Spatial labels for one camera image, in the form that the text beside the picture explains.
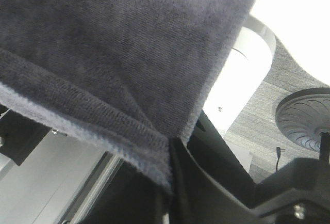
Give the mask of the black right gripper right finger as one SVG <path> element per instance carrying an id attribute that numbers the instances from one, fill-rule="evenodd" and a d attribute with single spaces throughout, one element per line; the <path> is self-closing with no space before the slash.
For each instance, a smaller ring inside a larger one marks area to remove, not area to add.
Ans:
<path id="1" fill-rule="evenodd" d="M 201 113 L 188 143 L 170 140 L 170 223 L 265 223 L 252 211 L 256 184 Z"/>

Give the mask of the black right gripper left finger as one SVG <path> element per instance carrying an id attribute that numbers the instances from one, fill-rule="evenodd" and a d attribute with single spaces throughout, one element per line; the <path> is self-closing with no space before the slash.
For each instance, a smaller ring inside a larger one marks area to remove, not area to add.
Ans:
<path id="1" fill-rule="evenodd" d="M 168 205 L 162 187 L 123 163 L 80 223 L 163 223 Z"/>

